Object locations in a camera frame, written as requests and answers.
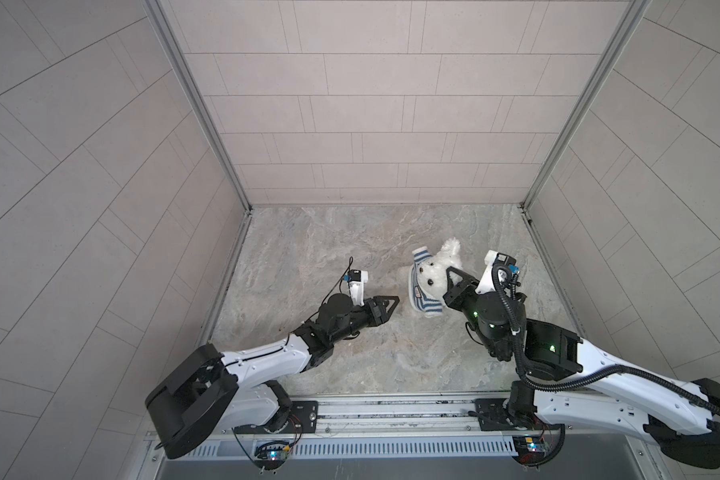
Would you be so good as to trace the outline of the white teddy bear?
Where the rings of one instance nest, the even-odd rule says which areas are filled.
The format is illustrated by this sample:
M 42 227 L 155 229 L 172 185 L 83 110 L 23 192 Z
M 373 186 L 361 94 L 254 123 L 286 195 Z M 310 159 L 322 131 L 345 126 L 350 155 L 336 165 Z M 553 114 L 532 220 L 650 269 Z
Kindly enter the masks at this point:
M 447 239 L 438 253 L 423 260 L 417 267 L 419 286 L 423 293 L 432 299 L 441 301 L 447 291 L 446 269 L 462 269 L 460 257 L 461 243 L 457 238 Z

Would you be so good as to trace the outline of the blue white striped sweater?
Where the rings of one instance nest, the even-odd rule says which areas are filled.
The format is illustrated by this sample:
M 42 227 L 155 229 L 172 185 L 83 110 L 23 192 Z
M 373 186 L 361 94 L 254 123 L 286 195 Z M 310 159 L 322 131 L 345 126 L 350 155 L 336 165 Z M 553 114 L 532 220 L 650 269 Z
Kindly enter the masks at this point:
M 411 306 L 427 318 L 443 314 L 442 297 L 447 286 L 446 269 L 426 246 L 412 252 L 408 294 Z

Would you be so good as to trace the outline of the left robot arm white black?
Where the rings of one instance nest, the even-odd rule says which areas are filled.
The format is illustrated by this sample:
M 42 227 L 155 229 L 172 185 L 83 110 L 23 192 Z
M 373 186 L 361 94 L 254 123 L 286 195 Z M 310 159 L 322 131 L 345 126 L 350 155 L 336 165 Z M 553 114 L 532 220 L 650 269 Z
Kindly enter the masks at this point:
M 282 340 L 240 352 L 221 352 L 211 343 L 198 347 L 145 399 L 166 456 L 190 453 L 216 428 L 280 431 L 293 402 L 279 378 L 319 366 L 336 343 L 387 323 L 399 303 L 397 296 L 374 296 L 356 305 L 347 294 L 333 294 L 315 320 Z

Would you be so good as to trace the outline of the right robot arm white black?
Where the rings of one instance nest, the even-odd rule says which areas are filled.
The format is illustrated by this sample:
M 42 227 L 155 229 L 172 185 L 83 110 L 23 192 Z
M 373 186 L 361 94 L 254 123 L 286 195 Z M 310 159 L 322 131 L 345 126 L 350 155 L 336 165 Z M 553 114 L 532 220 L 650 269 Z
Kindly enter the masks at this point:
M 513 266 L 492 267 L 490 290 L 455 267 L 446 279 L 446 306 L 463 313 L 488 353 L 514 362 L 518 375 L 502 407 L 476 411 L 483 423 L 518 430 L 585 425 L 652 443 L 682 464 L 720 467 L 718 382 L 644 370 L 571 330 L 528 318 Z

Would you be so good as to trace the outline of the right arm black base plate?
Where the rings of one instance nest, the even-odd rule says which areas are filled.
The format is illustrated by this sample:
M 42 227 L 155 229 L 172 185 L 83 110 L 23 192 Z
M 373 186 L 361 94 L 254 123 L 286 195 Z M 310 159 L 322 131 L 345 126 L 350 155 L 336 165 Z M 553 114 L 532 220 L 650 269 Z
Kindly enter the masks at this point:
M 533 405 L 517 406 L 509 399 L 476 399 L 474 408 L 467 414 L 478 421 L 482 431 L 561 429 L 560 425 L 542 421 Z

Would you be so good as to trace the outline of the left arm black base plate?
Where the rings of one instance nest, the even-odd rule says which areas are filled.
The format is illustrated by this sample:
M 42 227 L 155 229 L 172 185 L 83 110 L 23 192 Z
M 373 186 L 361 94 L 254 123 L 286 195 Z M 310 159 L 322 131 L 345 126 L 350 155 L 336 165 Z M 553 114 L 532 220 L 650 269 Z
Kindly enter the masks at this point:
M 237 434 L 295 435 L 316 431 L 319 404 L 316 401 L 295 401 L 279 407 L 275 415 L 264 425 L 243 425 L 234 428 Z

